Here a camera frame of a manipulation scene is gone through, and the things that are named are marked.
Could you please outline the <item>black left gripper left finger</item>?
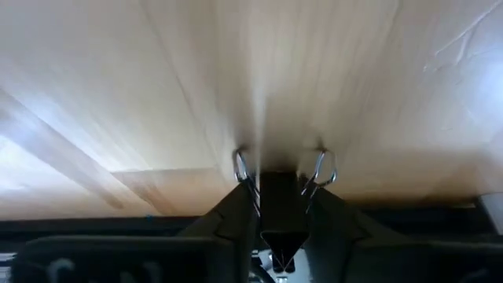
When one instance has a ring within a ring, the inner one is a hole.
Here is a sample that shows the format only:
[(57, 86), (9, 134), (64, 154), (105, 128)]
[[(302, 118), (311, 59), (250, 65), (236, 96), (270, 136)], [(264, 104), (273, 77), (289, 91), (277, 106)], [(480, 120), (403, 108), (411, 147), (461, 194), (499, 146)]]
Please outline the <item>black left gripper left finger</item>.
[(257, 214), (248, 185), (241, 183), (207, 214), (177, 234), (200, 249), (197, 283), (248, 283)]

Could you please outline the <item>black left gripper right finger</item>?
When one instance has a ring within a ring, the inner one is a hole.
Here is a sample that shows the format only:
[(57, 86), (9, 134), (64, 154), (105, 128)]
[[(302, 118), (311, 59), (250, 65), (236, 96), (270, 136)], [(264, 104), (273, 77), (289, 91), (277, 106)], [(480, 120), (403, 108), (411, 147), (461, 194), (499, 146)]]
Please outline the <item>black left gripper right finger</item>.
[(319, 189), (310, 203), (310, 236), (304, 245), (312, 283), (344, 283), (353, 245), (368, 234), (358, 225), (358, 210)]

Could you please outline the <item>black binder clip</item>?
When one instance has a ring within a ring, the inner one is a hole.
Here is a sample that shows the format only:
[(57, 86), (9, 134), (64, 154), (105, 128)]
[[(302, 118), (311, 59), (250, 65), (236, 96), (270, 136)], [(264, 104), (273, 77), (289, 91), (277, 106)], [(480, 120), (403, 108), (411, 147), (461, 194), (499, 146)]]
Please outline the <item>black binder clip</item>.
[(260, 237), (272, 253), (274, 272), (294, 271), (294, 256), (310, 236), (307, 213), (318, 189), (337, 179), (335, 162), (335, 154), (321, 148), (310, 177), (296, 171), (252, 174), (243, 152), (233, 152), (235, 179), (252, 194)]

